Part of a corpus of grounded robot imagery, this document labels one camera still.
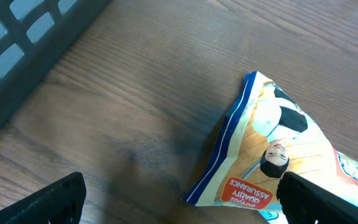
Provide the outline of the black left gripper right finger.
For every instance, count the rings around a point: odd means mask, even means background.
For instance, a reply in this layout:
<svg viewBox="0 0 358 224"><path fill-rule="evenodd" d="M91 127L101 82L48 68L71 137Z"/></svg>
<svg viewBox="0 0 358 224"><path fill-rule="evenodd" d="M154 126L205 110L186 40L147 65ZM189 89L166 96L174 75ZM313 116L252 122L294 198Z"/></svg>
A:
<svg viewBox="0 0 358 224"><path fill-rule="evenodd" d="M357 206L293 172L284 173L277 199L289 224L358 224Z"/></svg>

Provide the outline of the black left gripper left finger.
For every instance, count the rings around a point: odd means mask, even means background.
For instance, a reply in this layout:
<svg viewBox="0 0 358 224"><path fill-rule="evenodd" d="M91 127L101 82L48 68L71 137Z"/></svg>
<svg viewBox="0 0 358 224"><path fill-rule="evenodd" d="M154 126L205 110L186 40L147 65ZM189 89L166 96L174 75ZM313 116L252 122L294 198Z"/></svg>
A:
<svg viewBox="0 0 358 224"><path fill-rule="evenodd" d="M85 197L83 174L73 172L0 210L0 223L79 224Z"/></svg>

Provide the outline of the red white snack package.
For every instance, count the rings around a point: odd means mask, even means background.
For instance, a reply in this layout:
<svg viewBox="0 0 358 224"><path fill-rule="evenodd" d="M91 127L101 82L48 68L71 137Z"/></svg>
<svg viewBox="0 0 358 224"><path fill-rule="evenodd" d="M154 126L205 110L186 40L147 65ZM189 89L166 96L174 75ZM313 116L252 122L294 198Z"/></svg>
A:
<svg viewBox="0 0 358 224"><path fill-rule="evenodd" d="M335 150L307 113L254 71L224 117L204 174L183 200L256 210L269 223L286 223L277 187L288 171L358 207L358 162Z"/></svg>

